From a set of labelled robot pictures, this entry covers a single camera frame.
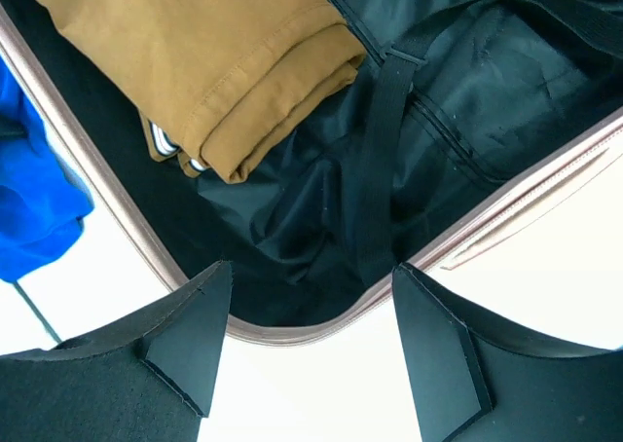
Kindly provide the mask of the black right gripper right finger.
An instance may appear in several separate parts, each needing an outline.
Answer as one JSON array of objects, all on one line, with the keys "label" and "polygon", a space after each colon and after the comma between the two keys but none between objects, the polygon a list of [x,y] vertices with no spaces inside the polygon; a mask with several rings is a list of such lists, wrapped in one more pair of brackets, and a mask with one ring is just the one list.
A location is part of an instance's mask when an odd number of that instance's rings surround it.
[{"label": "black right gripper right finger", "polygon": [[621,441],[621,350],[532,330],[410,264],[392,293],[422,440]]}]

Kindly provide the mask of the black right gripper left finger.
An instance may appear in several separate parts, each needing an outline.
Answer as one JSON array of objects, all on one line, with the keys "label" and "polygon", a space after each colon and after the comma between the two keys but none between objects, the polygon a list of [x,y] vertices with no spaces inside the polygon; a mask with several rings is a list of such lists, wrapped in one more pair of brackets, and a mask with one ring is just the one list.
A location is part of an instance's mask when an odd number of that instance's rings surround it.
[{"label": "black right gripper left finger", "polygon": [[1,358],[4,441],[195,441],[209,415],[233,287],[217,262],[106,326]]}]

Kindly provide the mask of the blue shirt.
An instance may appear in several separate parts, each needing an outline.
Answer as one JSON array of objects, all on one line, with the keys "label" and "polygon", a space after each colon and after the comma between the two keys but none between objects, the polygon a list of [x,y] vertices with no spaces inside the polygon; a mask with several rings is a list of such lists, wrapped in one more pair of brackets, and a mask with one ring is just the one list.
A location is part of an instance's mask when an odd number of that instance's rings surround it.
[{"label": "blue shirt", "polygon": [[59,259],[83,233],[89,196],[67,178],[37,110],[1,64],[1,279]]}]

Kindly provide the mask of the brown shorts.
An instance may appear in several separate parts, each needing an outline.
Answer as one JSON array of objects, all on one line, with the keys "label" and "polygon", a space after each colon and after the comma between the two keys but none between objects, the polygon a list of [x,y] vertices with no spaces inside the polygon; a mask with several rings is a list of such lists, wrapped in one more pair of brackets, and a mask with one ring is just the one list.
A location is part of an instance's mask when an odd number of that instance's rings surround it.
[{"label": "brown shorts", "polygon": [[173,144],[247,179],[365,49],[328,0],[37,0]]}]

